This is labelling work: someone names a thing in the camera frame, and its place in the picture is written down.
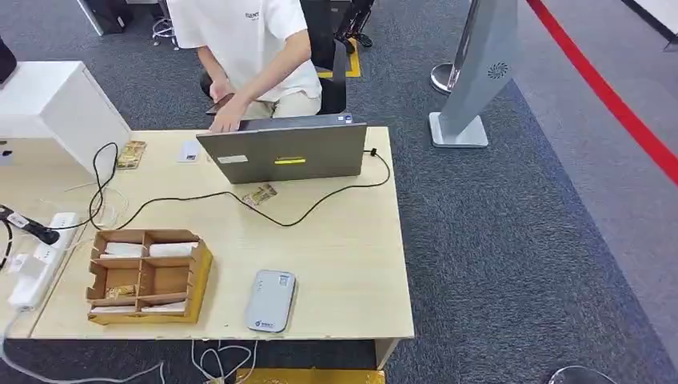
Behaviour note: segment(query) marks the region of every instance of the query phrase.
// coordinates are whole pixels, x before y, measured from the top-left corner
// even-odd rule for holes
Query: khaki shorts
[[[321,98],[309,98],[306,93],[299,91],[283,96],[277,102],[252,102],[242,119],[313,116],[320,110],[320,106]]]

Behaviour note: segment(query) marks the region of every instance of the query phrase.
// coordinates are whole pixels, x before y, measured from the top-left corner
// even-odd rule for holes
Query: red line on floor
[[[581,53],[572,39],[558,24],[556,18],[548,11],[541,0],[527,0],[536,16],[544,24],[553,40],[563,50],[582,78],[596,93],[598,98],[608,107],[626,131],[636,140],[646,154],[661,168],[678,186],[678,158],[661,140],[633,113],[624,100],[600,76],[591,62]]]

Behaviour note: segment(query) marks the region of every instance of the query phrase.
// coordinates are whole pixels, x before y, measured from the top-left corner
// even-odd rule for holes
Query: white power strip
[[[54,215],[49,228],[63,228],[78,224],[78,214],[59,213]],[[73,241],[77,228],[59,230],[58,241],[51,246],[40,243],[33,253],[19,267],[19,280],[12,295],[7,300],[9,304],[23,310],[34,310],[40,306],[47,290],[50,288],[54,275],[62,264],[66,249]]]

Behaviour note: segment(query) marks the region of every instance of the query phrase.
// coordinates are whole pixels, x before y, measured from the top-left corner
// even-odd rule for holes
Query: cardboard box divider
[[[142,244],[142,256],[101,258],[108,242]],[[152,244],[197,242],[184,257],[150,257]],[[90,273],[94,284],[87,288],[86,299],[97,306],[134,306],[124,313],[92,313],[88,319],[100,324],[113,322],[196,322],[212,254],[204,241],[188,230],[106,230],[97,233],[90,255]],[[115,286],[135,286],[132,296],[107,298]],[[142,308],[186,300],[184,310],[142,312]]]

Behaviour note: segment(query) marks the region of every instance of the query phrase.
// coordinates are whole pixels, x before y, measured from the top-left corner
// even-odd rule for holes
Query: yellow sticker
[[[305,162],[305,158],[278,158],[275,161],[275,164],[278,166],[286,166],[288,164],[303,164]]]

